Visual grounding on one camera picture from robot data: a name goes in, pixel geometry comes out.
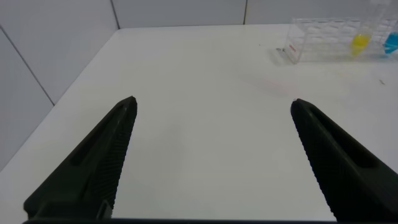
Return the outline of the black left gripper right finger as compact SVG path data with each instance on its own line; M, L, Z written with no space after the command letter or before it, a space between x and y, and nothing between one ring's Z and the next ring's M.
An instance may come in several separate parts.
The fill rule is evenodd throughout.
M315 105L290 113L324 198L339 222L396 222L397 173Z

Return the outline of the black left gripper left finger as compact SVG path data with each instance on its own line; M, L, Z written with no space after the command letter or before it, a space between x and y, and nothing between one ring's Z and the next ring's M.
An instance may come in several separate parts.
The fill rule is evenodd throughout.
M133 96L117 103L24 202L28 218L111 218L136 116Z

